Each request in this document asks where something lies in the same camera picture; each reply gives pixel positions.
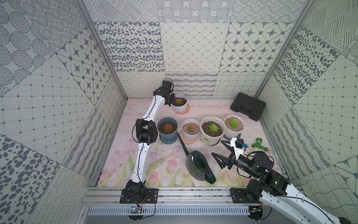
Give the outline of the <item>dark green watering can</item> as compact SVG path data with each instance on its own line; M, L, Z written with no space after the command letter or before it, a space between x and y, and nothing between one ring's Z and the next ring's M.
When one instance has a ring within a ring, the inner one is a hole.
M177 136L186 155L186 168L189 174L198 181L206 181L209 184L214 184L216 178L209 167L205 156L196 150L189 153L181 136L179 134L177 134Z

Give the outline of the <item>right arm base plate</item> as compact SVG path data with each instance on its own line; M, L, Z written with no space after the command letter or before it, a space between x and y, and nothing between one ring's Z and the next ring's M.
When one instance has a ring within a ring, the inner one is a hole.
M230 188L229 194L231 195L233 203L260 203L260 197L246 189Z

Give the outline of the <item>aluminium mounting rail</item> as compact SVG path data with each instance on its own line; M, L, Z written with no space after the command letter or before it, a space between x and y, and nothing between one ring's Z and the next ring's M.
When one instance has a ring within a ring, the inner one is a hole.
M159 187L156 206L233 205L229 187ZM80 206L125 206L120 187L88 187Z

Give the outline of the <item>right small circuit board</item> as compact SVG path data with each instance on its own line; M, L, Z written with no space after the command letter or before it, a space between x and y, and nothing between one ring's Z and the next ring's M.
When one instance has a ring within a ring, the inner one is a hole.
M263 209L260 206L249 206L248 217L254 221L258 221L263 216Z

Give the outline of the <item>small circuit board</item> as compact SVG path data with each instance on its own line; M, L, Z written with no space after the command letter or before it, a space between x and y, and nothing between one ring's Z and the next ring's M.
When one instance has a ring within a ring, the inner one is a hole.
M258 221L263 216L263 209L260 206L249 206L248 217L254 221Z
M142 215L142 208L138 207L138 206L132 206L130 208L130 212L129 212L129 216L128 216L131 220L140 220L143 215Z

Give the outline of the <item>large white pot green succulent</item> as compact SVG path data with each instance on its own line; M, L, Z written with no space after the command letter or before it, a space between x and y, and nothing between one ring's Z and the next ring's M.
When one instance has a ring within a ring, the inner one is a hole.
M200 130L200 140L207 146L214 146L224 136L226 125L218 117L207 116L200 122Z

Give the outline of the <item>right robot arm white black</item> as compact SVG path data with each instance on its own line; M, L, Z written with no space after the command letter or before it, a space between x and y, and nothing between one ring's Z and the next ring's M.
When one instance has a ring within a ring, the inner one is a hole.
M253 202L261 202L297 224L348 224L345 217L336 217L302 194L287 178L276 172L274 159L263 151L245 154L248 147L242 139L221 143L231 152L229 157L212 153L220 168L236 166L250 178L244 194Z

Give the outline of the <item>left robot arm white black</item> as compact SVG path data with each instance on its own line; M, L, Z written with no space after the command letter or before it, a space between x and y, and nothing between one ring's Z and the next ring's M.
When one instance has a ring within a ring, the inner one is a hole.
M133 131L136 131L135 141L138 143L138 155L134 166L133 174L122 190L120 203L141 203L149 193L145 187L147 158L150 149L158 137L158 129L155 124L156 116L164 105L172 105L175 102L173 93L173 81L171 78L164 78L161 86L153 92L153 100L145 115L137 119Z

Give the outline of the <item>white pot bright green succulent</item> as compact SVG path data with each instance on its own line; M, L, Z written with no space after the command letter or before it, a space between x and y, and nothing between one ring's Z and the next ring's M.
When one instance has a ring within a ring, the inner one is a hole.
M224 119L224 123L226 126L226 132L224 134L224 137L228 140L232 138L237 138L237 136L241 134L241 132L245 128L244 120L236 115L227 116Z

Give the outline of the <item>left small circuit board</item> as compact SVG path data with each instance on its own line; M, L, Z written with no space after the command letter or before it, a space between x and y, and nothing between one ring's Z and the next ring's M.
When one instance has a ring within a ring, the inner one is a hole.
M128 216L131 220L140 220L143 215L142 215L142 208L138 207L138 206L132 206L130 208L130 212L129 212L129 216Z

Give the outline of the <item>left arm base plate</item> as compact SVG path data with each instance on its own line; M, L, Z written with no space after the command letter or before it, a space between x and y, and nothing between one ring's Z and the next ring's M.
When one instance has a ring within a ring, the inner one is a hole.
M131 189L125 188L122 190L120 203L121 204L130 204L130 203L144 203L144 204L156 204L158 200L159 189L153 188L142 188Z

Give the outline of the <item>white pot pink succulent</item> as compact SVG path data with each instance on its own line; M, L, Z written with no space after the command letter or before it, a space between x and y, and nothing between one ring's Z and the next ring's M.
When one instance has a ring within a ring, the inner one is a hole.
M190 145L197 140L200 134L199 125L199 122L195 119L187 119L182 123L182 129L179 135L185 144Z

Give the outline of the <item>black plastic tool case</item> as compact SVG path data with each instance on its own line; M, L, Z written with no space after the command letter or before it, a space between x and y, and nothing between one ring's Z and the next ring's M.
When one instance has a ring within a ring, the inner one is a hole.
M240 92L234 99L230 109L234 112L245 114L254 121L258 121L265 106L265 102Z

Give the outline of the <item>blue-grey pot red succulent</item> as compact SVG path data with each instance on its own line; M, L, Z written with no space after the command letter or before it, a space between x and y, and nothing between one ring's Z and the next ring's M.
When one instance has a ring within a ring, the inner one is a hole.
M173 118L163 118L158 123L159 138L164 144L173 144L178 139L178 124Z

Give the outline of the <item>white pot yellow-brown succulent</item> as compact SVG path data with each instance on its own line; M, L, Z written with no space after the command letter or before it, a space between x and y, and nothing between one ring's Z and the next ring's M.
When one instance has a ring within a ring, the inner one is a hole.
M175 94L173 104L174 111L178 114L185 114L189 110L188 99L184 94Z

